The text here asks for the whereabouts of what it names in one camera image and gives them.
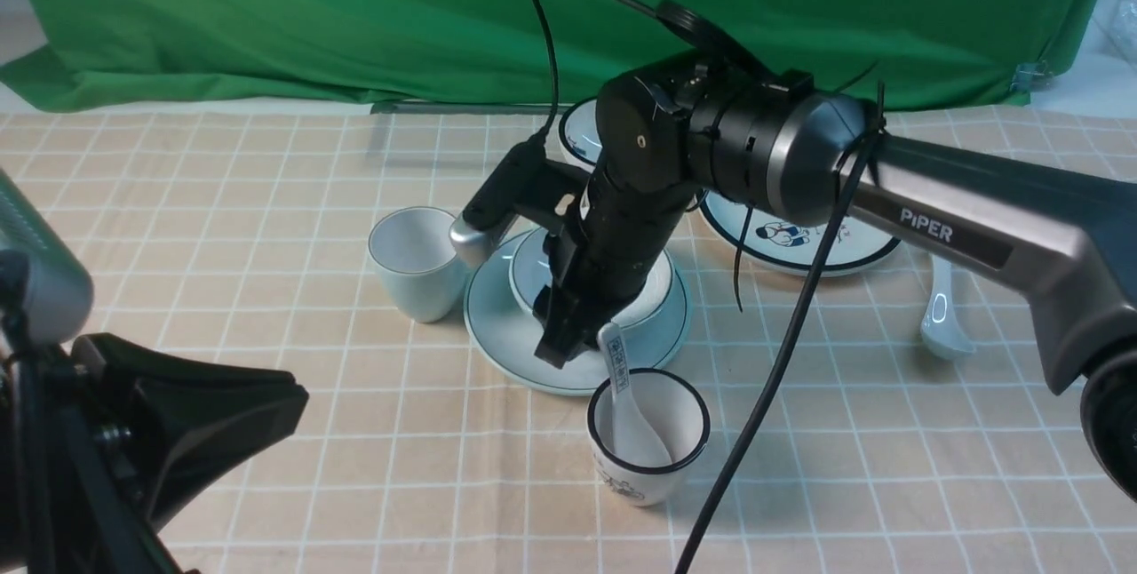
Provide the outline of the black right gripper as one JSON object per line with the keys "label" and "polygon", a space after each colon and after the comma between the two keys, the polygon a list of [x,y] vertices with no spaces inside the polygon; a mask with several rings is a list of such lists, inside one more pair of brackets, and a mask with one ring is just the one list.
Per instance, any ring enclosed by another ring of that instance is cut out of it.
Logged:
{"label": "black right gripper", "polygon": [[537,294],[537,358],[561,369],[600,348],[601,327],[633,302],[699,192],[689,180],[600,157],[561,233],[545,238],[553,277]]}

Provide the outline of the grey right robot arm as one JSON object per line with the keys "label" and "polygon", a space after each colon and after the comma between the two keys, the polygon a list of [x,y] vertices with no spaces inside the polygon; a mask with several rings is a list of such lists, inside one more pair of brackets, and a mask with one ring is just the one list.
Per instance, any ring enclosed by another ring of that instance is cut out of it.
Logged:
{"label": "grey right robot arm", "polygon": [[551,200],[573,201],[543,221],[537,358],[561,368],[594,347],[702,190],[805,228],[852,188],[854,218],[1024,297],[1047,386],[1087,378],[1085,439],[1134,494],[1134,184],[896,138],[866,100],[698,51],[613,77],[594,116],[601,156],[564,169]]}

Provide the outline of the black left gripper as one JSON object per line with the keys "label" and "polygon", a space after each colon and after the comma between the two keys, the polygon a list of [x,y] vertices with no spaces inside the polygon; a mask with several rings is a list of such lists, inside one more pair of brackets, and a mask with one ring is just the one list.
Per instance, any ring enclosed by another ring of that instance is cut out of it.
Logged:
{"label": "black left gripper", "polygon": [[188,360],[109,332],[74,340],[77,366],[13,324],[3,332],[5,573],[158,573],[153,527],[292,436],[309,400],[287,371]]}

